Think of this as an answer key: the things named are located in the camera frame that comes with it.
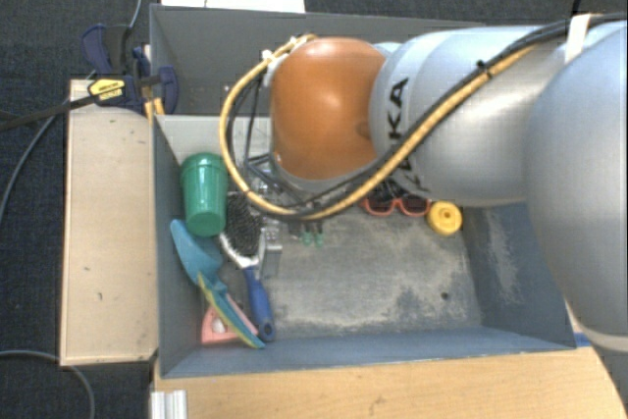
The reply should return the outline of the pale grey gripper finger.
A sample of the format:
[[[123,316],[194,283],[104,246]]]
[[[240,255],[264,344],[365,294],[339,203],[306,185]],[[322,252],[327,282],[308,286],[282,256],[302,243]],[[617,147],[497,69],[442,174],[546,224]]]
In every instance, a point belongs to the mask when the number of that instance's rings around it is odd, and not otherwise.
[[[262,226],[263,246],[260,252],[263,280],[276,277],[279,274],[280,262],[283,254],[283,237],[281,224],[272,219],[266,219]]]

